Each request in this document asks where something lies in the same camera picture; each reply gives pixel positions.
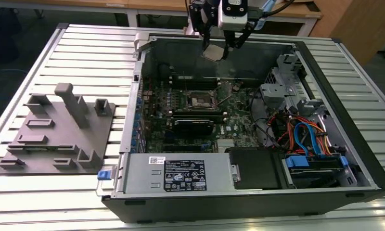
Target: barcode sticker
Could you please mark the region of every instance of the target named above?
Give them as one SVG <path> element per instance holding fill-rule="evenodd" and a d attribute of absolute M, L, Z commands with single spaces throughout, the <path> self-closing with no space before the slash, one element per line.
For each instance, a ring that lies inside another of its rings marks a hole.
<path fill-rule="evenodd" d="M 163 156 L 150 156 L 147 159 L 147 164 L 150 165 L 163 165 L 165 157 Z"/>

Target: circuit board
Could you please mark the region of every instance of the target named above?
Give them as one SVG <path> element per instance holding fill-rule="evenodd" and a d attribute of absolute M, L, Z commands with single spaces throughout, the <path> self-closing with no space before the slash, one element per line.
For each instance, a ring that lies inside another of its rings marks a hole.
<path fill-rule="evenodd" d="M 218 152 L 217 141 L 223 139 L 231 140 L 234 147 L 258 147 L 247 111 L 251 91 L 229 81 L 219 82 L 214 90 L 207 91 L 174 90 L 162 83 L 155 86 L 145 115 L 149 124 L 146 152 L 213 153 Z M 183 112 L 197 112 L 195 116 L 211 113 L 203 116 L 214 121 L 209 135 L 186 138 L 174 134 L 174 116 Z"/>

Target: white label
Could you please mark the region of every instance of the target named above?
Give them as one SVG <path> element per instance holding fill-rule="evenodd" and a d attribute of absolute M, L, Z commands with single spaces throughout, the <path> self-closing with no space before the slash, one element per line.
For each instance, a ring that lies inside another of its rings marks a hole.
<path fill-rule="evenodd" d="M 106 6 L 117 6 L 117 7 L 123 7 L 123 4 L 111 4 L 111 3 L 106 3 Z"/>
<path fill-rule="evenodd" d="M 319 18 L 321 15 L 306 14 L 305 17 L 306 18 Z"/>
<path fill-rule="evenodd" d="M 163 165 L 165 157 L 163 156 L 150 156 L 147 164 L 150 165 Z"/>
<path fill-rule="evenodd" d="M 227 3 L 230 5 L 239 5 L 241 4 L 241 0 L 227 0 Z"/>

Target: blue cable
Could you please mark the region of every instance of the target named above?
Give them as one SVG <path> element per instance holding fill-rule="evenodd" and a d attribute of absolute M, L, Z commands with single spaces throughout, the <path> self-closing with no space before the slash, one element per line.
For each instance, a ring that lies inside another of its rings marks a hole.
<path fill-rule="evenodd" d="M 314 130 L 313 130 L 313 127 L 306 124 L 306 123 L 298 123 L 295 125 L 295 128 L 294 128 L 294 140 L 295 140 L 295 143 L 297 145 L 301 147 L 301 149 L 305 151 L 305 155 L 307 155 L 307 149 L 305 148 L 305 146 L 301 144 L 301 142 L 298 141 L 298 138 L 297 138 L 297 130 L 299 128 L 301 125 L 305 125 L 307 130 L 309 130 L 309 134 L 310 134 L 310 141 L 311 141 L 311 144 L 313 144 L 313 150 L 314 150 L 314 153 L 317 155 L 321 155 L 321 150 L 319 150 L 319 147 L 315 143 L 315 140 L 314 140 Z"/>

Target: table leg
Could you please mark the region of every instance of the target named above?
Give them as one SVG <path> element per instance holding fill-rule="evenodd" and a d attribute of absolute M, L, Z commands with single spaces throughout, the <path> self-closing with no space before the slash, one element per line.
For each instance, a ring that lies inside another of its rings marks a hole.
<path fill-rule="evenodd" d="M 43 10 L 34 9 L 34 13 L 38 19 L 43 18 Z"/>
<path fill-rule="evenodd" d="M 126 9 L 127 25 L 129 27 L 138 27 L 137 10 Z"/>
<path fill-rule="evenodd" d="M 302 24 L 301 29 L 297 33 L 297 36 L 303 36 L 303 37 L 309 36 L 310 31 L 313 30 L 315 21 L 317 21 L 315 18 L 306 19 L 306 22 Z"/>

